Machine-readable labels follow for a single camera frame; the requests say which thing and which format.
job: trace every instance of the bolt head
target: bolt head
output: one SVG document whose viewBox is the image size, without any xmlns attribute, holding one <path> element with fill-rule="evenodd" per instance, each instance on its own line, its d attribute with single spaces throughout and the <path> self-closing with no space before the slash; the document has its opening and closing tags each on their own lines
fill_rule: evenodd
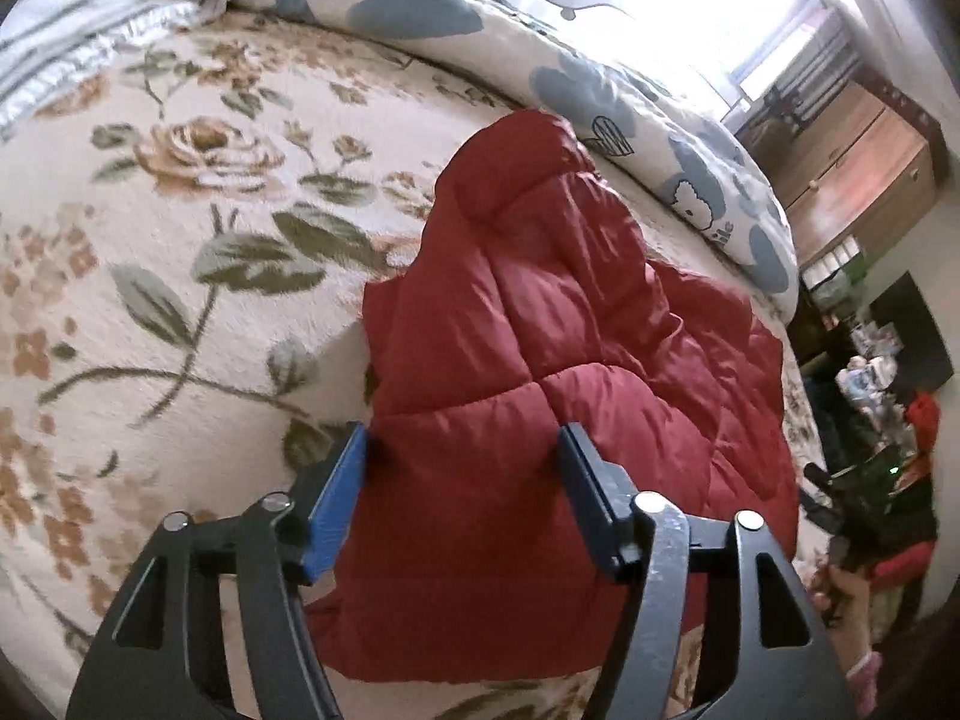
<svg viewBox="0 0 960 720">
<path fill-rule="evenodd" d="M 634 506 L 647 514 L 659 514 L 666 509 L 666 498 L 653 490 L 645 490 L 643 493 L 637 493 L 634 498 Z"/>
<path fill-rule="evenodd" d="M 757 512 L 751 512 L 750 509 L 737 512 L 736 521 L 740 523 L 741 528 L 746 528 L 748 531 L 758 531 L 763 527 L 763 517 Z"/>
<path fill-rule="evenodd" d="M 260 501 L 260 505 L 268 512 L 282 512 L 290 504 L 290 496 L 287 493 L 270 493 L 264 495 Z"/>
<path fill-rule="evenodd" d="M 170 512 L 163 517 L 163 530 L 176 533 L 190 524 L 190 515 L 186 512 Z"/>
</svg>

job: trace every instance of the wooden cabinet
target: wooden cabinet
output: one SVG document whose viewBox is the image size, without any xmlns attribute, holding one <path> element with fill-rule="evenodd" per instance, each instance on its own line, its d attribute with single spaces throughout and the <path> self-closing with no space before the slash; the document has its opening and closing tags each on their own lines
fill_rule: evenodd
<svg viewBox="0 0 960 720">
<path fill-rule="evenodd" d="M 928 143 L 854 83 L 792 143 L 771 183 L 801 267 L 848 235 L 877 261 L 936 199 Z"/>
</svg>

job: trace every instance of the cartoon bear print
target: cartoon bear print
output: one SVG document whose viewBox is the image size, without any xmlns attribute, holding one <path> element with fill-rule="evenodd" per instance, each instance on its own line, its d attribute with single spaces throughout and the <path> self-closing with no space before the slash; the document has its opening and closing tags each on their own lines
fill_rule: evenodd
<svg viewBox="0 0 960 720">
<path fill-rule="evenodd" d="M 666 180 L 656 196 L 688 224 L 706 232 L 727 213 L 723 188 L 690 143 L 673 135 L 669 142 L 680 172 Z"/>
<path fill-rule="evenodd" d="M 713 225 L 713 212 L 689 181 L 680 180 L 673 193 L 673 202 L 668 205 L 675 214 L 701 232 L 709 230 Z"/>
</svg>

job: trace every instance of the bed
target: bed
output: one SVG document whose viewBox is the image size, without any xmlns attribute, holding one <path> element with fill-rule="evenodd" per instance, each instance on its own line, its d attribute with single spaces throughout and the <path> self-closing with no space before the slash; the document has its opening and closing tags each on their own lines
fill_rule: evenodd
<svg viewBox="0 0 960 720">
<path fill-rule="evenodd" d="M 165 512 L 236 514 L 368 418 L 363 285 L 409 265 L 440 170 L 518 107 L 573 122 L 650 256 L 750 295 L 784 342 L 796 468 L 822 463 L 784 327 L 789 229 L 722 127 L 502 2 L 371 1 L 32 0 L 0 32 L 0 650 L 54 714 Z M 536 59 L 485 59 L 507 46 Z M 685 194 L 691 175 L 723 209 Z M 798 560 L 819 548 L 800 531 Z M 256 716 L 231 593 L 237 709 Z M 346 717 L 565 720 L 596 674 L 330 676 Z"/>
</svg>

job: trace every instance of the quilted jacket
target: quilted jacket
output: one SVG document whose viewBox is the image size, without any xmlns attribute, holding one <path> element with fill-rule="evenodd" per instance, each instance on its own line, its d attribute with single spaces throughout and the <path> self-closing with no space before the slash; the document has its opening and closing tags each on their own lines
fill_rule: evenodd
<svg viewBox="0 0 960 720">
<path fill-rule="evenodd" d="M 376 444 L 337 589 L 308 614 L 324 664 L 372 682 L 601 664 L 625 594 L 560 486 L 570 421 L 637 488 L 705 517 L 756 509 L 792 555 L 781 343 L 746 295 L 647 259 L 562 119 L 517 112 L 458 151 L 418 258 L 368 285 L 363 323 Z M 703 606 L 691 583 L 685 627 Z"/>
</svg>

